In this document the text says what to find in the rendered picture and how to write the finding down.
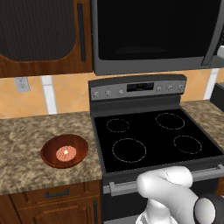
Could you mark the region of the round pink waffle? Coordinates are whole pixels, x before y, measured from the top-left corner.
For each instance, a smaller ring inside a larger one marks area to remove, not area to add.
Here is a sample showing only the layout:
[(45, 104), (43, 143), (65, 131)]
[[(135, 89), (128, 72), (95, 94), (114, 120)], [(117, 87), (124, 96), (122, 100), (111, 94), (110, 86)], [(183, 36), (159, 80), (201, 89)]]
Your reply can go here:
[(56, 151), (56, 158), (61, 162), (68, 162), (76, 156), (76, 149), (73, 146), (62, 146)]

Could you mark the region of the brown wooden bowl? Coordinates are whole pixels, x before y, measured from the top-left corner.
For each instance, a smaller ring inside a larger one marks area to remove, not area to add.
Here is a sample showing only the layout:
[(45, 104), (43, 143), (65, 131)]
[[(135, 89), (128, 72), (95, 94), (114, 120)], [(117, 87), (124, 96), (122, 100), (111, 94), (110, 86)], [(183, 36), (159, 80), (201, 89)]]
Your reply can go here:
[[(68, 152), (69, 159), (63, 161), (56, 156), (61, 147), (71, 146), (76, 149), (76, 155)], [(43, 161), (53, 168), (66, 169), (80, 163), (88, 154), (88, 143), (81, 136), (66, 134), (55, 136), (47, 141), (41, 149), (40, 155)]]

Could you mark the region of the grey microwave oven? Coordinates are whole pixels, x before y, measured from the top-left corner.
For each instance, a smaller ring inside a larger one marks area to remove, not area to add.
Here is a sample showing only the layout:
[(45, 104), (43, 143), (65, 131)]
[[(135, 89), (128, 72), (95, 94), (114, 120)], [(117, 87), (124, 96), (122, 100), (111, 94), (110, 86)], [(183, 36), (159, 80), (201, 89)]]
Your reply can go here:
[(91, 0), (97, 75), (224, 67), (224, 0)]

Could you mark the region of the dark microwave door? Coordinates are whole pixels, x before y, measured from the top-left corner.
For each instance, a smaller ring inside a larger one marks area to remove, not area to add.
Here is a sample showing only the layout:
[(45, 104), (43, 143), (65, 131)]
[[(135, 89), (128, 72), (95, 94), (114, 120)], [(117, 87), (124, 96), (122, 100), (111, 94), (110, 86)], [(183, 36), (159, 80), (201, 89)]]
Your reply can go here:
[(91, 0), (98, 57), (203, 61), (220, 5), (221, 0)]

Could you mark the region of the brown wooden base cupboard door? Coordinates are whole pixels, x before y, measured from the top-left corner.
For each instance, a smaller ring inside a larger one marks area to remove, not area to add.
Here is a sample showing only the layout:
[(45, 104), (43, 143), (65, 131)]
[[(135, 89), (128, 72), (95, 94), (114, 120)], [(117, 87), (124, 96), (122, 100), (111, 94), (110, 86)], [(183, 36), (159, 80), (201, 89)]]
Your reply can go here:
[[(23, 224), (94, 224), (93, 206), (45, 205), (18, 210)], [(97, 207), (98, 224), (102, 224), (101, 206)]]

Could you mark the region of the black and grey stove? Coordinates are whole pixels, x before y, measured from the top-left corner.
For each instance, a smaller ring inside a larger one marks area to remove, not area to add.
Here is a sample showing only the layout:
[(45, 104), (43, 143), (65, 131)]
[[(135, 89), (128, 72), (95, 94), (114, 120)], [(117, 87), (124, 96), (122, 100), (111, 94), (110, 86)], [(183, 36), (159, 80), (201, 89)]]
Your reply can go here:
[[(224, 166), (224, 150), (180, 107), (183, 74), (91, 80), (90, 115), (102, 171), (102, 224), (135, 224), (147, 200), (138, 192), (104, 193), (110, 182), (171, 166), (190, 172)], [(197, 194), (214, 193), (219, 178), (193, 182)]]

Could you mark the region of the dark appliance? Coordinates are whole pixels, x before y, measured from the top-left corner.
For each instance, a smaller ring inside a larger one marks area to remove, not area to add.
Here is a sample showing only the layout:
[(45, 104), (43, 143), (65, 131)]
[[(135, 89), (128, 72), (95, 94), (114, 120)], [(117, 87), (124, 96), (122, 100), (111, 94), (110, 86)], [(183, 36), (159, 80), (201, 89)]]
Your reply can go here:
[(224, 82), (217, 82), (214, 85), (210, 102), (224, 112)]

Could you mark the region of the brown wooden drawer front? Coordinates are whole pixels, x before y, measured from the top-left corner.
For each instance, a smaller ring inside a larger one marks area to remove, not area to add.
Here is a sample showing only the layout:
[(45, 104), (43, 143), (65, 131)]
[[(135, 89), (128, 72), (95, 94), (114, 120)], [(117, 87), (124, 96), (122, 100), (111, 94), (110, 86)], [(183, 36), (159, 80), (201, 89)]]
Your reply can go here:
[[(62, 192), (66, 189), (70, 190), (69, 195), (46, 198), (46, 191), (50, 193)], [(100, 180), (76, 183), (71, 185), (61, 185), (46, 189), (38, 189), (27, 192), (18, 192), (10, 195), (12, 202), (18, 209), (42, 207), (45, 205), (85, 205), (92, 206), (93, 200), (96, 200), (97, 207), (101, 203), (102, 184)]]

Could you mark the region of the grey wall socket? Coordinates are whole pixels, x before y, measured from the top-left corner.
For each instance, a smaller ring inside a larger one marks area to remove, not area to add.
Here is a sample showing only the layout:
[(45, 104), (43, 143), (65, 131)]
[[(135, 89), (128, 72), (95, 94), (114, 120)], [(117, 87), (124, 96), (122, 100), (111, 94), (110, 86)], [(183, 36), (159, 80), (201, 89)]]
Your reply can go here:
[(16, 87), (17, 87), (17, 91), (19, 93), (30, 91), (30, 86), (29, 86), (29, 82), (28, 82), (27, 77), (15, 77), (14, 81), (15, 81), (15, 84), (16, 84)]

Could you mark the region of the dark wood wall cupboard door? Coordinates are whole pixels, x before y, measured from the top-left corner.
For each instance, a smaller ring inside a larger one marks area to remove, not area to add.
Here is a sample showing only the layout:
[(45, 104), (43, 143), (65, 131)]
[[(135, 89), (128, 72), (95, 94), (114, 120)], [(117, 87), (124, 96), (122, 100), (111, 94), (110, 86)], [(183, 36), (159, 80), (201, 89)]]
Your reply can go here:
[[(86, 62), (77, 3), (83, 4)], [(0, 78), (92, 71), (90, 0), (0, 0)]]

